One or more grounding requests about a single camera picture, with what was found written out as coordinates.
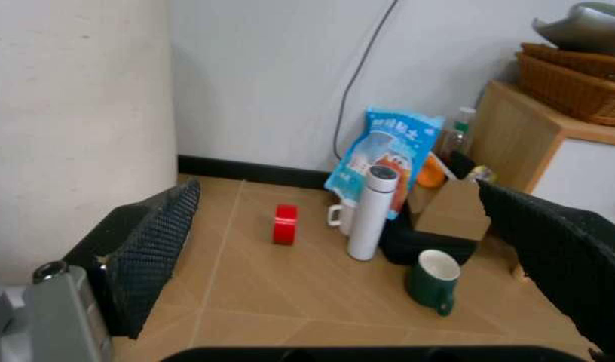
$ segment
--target wooden cabinet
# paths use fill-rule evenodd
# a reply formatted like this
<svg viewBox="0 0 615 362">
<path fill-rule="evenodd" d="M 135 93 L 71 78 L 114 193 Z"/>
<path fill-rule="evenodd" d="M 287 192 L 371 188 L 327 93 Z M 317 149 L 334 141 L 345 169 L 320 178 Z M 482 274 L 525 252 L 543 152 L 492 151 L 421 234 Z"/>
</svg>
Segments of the wooden cabinet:
<svg viewBox="0 0 615 362">
<path fill-rule="evenodd" d="M 615 127 L 578 121 L 495 81 L 474 127 L 470 156 L 499 184 L 615 223 Z"/>
</svg>

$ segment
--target white cup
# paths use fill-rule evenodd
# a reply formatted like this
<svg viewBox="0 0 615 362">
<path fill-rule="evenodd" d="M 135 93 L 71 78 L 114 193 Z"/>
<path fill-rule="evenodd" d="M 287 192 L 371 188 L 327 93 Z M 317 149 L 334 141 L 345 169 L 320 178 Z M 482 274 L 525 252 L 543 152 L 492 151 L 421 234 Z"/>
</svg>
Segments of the white cup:
<svg viewBox="0 0 615 362">
<path fill-rule="evenodd" d="M 346 200 L 341 201 L 340 204 L 328 207 L 328 225 L 338 226 L 339 231 L 343 235 L 348 236 L 352 229 L 355 207 L 356 205 L 354 203 Z"/>
</svg>

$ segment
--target brown woven basket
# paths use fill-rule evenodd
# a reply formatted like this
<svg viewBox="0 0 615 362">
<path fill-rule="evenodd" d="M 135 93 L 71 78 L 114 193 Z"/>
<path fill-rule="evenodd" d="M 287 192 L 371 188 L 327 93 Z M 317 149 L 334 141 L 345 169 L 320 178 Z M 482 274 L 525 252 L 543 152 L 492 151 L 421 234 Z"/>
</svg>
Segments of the brown woven basket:
<svg viewBox="0 0 615 362">
<path fill-rule="evenodd" d="M 582 121 L 615 126 L 615 83 L 517 53 L 520 88 Z"/>
<path fill-rule="evenodd" d="M 522 43 L 526 55 L 596 78 L 615 81 L 615 57 L 611 55 L 561 51 L 542 44 Z"/>
</svg>

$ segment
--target white pillar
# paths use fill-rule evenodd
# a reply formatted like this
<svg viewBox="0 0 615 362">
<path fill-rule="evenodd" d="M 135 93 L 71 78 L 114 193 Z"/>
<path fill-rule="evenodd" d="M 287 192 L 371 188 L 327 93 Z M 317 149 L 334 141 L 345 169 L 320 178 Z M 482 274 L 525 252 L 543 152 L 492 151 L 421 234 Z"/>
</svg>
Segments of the white pillar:
<svg viewBox="0 0 615 362">
<path fill-rule="evenodd" d="M 0 0 L 0 282 L 176 178 L 168 3 Z"/>
</svg>

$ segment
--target green mug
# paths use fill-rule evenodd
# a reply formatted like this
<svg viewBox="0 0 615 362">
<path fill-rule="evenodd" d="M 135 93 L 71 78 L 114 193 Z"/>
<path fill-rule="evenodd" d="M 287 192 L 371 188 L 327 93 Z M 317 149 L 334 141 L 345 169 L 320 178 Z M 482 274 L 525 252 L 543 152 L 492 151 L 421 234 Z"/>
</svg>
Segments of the green mug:
<svg viewBox="0 0 615 362">
<path fill-rule="evenodd" d="M 406 289 L 419 304 L 432 307 L 439 315 L 449 315 L 455 300 L 453 289 L 460 277 L 460 266 L 443 251 L 429 249 L 419 253 L 417 265 L 408 272 Z"/>
</svg>

